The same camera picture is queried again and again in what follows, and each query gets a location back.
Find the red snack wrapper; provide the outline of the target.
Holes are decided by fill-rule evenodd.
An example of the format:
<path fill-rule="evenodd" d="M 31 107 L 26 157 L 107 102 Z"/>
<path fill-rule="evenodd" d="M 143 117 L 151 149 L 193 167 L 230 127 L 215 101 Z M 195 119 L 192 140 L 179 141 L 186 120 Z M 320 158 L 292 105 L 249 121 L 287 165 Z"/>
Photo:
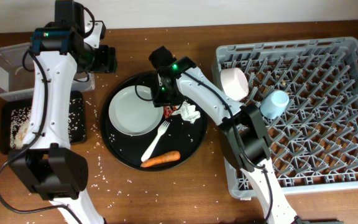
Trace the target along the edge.
<path fill-rule="evenodd" d="M 173 106 L 173 107 L 165 106 L 163 108 L 163 115 L 164 115 L 165 119 L 169 118 L 175 112 L 176 108 L 177 108 L 176 106 Z"/>

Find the white napkin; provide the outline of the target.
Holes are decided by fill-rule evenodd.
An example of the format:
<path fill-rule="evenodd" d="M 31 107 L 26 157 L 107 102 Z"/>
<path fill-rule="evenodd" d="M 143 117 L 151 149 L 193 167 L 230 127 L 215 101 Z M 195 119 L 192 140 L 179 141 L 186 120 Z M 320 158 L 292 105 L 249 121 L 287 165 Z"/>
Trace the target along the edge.
<path fill-rule="evenodd" d="M 194 124 L 197 119 L 201 118 L 201 113 L 196 111 L 196 106 L 191 105 L 186 101 L 182 103 L 179 109 L 172 113 L 172 116 L 175 115 L 180 115 L 182 120 L 188 121 L 191 124 Z"/>

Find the grey plate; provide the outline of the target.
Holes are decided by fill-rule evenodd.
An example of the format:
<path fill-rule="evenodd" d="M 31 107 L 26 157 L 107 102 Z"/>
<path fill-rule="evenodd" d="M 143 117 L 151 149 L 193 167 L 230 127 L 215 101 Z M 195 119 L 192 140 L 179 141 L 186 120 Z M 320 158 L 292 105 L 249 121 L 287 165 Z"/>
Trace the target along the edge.
<path fill-rule="evenodd" d="M 163 108 L 156 108 L 151 101 L 151 89 L 146 86 L 128 86 L 119 90 L 112 98 L 108 115 L 112 125 L 121 133 L 130 136 L 146 134 L 157 127 L 163 116 Z"/>

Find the orange carrot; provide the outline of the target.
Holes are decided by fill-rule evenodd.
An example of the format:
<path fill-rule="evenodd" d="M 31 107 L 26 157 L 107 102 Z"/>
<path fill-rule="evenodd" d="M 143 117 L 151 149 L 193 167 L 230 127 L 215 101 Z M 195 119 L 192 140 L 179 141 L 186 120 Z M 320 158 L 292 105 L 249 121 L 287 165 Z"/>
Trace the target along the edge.
<path fill-rule="evenodd" d="M 181 157 L 181 155 L 178 151 L 170 151 L 170 152 L 167 152 L 161 156 L 148 159 L 145 162 L 141 163 L 140 166 L 143 168 L 152 167 L 152 166 L 156 166 L 159 164 L 177 161 L 180 159 L 180 157 Z"/>

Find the pink bowl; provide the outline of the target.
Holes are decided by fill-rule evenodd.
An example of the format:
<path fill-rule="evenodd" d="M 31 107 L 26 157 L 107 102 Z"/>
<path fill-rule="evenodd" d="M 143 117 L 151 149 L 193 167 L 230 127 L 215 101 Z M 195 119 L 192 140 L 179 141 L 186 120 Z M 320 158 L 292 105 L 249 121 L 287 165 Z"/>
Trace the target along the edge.
<path fill-rule="evenodd" d="M 248 81 L 240 68 L 223 69 L 220 73 L 223 92 L 235 101 L 241 101 L 249 94 Z"/>

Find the light blue cup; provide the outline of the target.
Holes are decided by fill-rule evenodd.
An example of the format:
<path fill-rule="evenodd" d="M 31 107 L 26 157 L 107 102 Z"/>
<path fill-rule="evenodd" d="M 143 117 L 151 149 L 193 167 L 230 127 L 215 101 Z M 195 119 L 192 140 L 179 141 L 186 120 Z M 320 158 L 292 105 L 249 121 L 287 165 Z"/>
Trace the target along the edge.
<path fill-rule="evenodd" d="M 289 101 L 290 99 L 286 92 L 275 90 L 262 101 L 260 112 L 268 119 L 275 119 L 285 112 Z"/>

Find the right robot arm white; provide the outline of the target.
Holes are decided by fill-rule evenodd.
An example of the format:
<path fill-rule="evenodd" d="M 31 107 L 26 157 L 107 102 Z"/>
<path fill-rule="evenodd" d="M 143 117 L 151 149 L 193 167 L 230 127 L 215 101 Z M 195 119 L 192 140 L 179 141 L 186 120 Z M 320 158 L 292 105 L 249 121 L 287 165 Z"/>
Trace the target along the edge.
<path fill-rule="evenodd" d="M 186 98 L 194 101 L 226 138 L 225 159 L 251 183 L 264 212 L 265 223 L 301 223 L 275 175 L 271 140 L 255 104 L 233 100 L 204 77 L 188 57 L 176 59 L 164 46 L 149 55 L 155 69 L 154 106 L 173 107 Z"/>

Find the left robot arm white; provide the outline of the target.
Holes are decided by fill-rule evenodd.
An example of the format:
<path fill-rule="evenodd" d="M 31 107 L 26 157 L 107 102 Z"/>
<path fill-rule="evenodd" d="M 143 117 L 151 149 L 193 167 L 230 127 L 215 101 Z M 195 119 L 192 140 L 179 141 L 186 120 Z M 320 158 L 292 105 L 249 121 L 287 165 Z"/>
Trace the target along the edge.
<path fill-rule="evenodd" d="M 57 1 L 55 18 L 34 31 L 28 55 L 34 62 L 32 109 L 23 146 L 6 162 L 27 190 L 50 202 L 68 223 L 104 223 L 87 193 L 88 163 L 71 150 L 68 115 L 71 86 L 79 73 L 113 73 L 114 48 L 100 44 L 106 26 L 86 20 L 90 10 Z"/>

